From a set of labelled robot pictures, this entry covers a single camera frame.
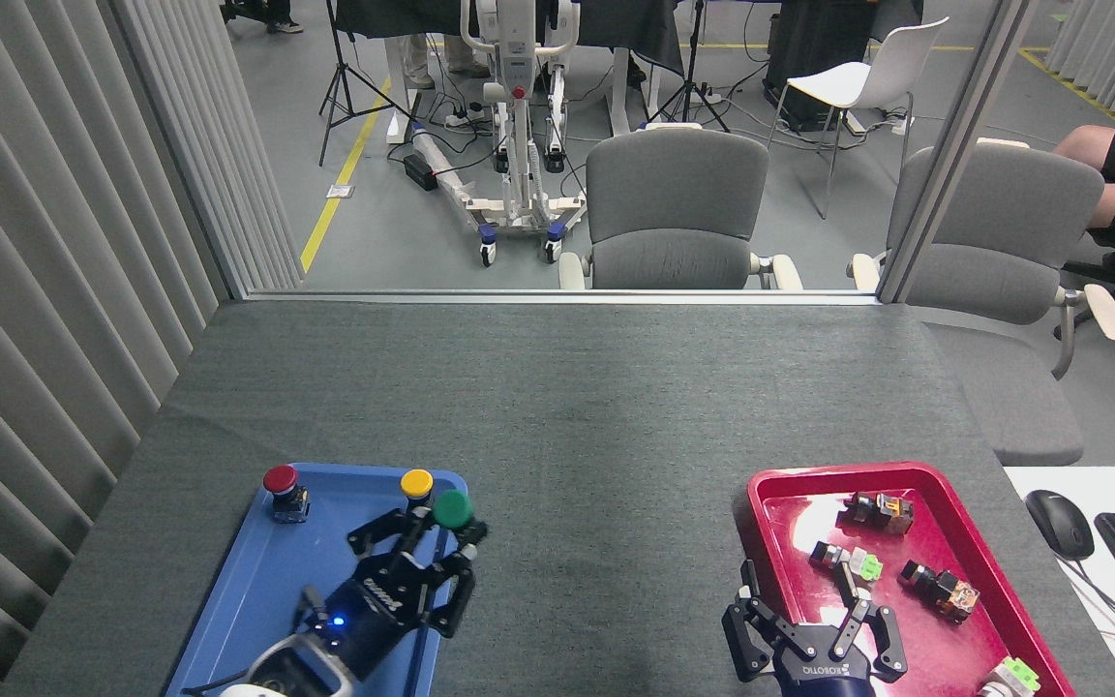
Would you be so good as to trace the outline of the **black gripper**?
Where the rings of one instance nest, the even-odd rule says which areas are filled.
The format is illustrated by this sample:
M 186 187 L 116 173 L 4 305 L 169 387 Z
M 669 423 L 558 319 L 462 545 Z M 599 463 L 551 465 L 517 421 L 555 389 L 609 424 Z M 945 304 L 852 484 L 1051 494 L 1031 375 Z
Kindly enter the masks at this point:
M 837 627 L 797 627 L 762 600 L 755 561 L 740 565 L 741 585 L 723 614 L 724 632 L 740 680 L 774 674 L 782 696 L 875 696 L 870 678 L 896 683 L 906 675 L 906 654 L 895 613 L 854 583 L 849 564 L 831 567 L 833 583 L 849 613 Z M 871 627 L 876 657 L 854 645 Z M 815 650 L 808 654 L 808 645 Z
M 341 585 L 306 613 L 307 631 L 314 632 L 324 652 L 333 654 L 359 681 L 366 680 L 403 640 L 420 627 L 452 638 L 476 587 L 472 564 L 477 544 L 487 538 L 486 522 L 455 530 L 459 546 L 428 567 L 416 563 L 415 548 L 437 524 L 432 509 L 394 509 L 350 530 L 347 543 L 355 570 Z M 377 543 L 397 535 L 389 553 L 375 555 Z M 447 603 L 434 596 L 450 582 Z

